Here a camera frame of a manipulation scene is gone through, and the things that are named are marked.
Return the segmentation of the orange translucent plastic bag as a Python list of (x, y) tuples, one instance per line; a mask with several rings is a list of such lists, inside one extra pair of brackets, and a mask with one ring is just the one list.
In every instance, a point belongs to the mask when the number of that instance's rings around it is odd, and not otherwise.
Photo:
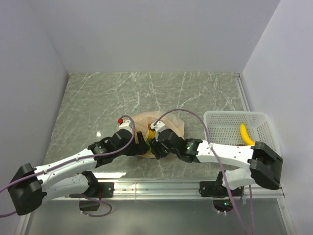
[[(148, 141), (150, 141), (150, 139), (148, 139), (148, 124), (154, 123), (162, 114), (163, 112), (161, 111), (154, 111), (145, 112), (132, 117), (135, 123), (135, 130), (137, 132), (142, 132), (144, 140), (147, 144)], [(173, 114), (167, 114), (161, 119), (161, 121), (166, 125), (166, 127), (172, 129), (179, 137), (184, 136), (184, 122), (180, 118), (176, 117)]]

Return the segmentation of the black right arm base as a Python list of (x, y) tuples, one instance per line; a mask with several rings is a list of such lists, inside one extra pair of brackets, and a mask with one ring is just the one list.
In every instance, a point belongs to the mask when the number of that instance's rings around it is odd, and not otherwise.
[(201, 197), (213, 198), (213, 207), (217, 212), (228, 214), (234, 211), (234, 206), (229, 198), (227, 189), (217, 185), (214, 181), (200, 181), (199, 194)]

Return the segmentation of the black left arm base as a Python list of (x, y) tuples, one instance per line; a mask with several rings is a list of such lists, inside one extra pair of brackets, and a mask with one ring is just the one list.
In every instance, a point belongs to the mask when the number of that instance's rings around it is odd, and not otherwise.
[[(81, 214), (89, 217), (103, 217), (112, 212), (112, 205), (104, 201), (104, 199), (112, 198), (113, 192), (113, 182), (100, 182), (91, 195), (84, 194), (83, 197), (80, 197), (79, 194), (71, 194), (69, 198), (79, 199), (79, 210)], [(107, 211), (104, 214), (95, 214), (101, 207)]]

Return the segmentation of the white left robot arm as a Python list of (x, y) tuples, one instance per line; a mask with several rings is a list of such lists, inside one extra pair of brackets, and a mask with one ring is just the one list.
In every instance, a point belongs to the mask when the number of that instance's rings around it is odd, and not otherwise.
[(17, 215), (26, 215), (54, 198), (81, 194), (98, 197), (100, 186), (92, 173), (115, 158), (145, 154), (150, 149), (141, 132), (121, 129), (60, 161), (33, 167), (22, 165), (8, 187)]

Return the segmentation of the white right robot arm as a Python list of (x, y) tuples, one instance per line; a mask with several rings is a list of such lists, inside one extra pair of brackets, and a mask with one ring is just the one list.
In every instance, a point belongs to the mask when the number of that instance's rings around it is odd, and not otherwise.
[(172, 154), (187, 163), (221, 163), (236, 167), (222, 173), (221, 180), (216, 182), (219, 195), (252, 184), (270, 190), (280, 188), (283, 159), (263, 142), (248, 146), (208, 143), (201, 139), (183, 139), (171, 129), (165, 129), (149, 144), (157, 159)]

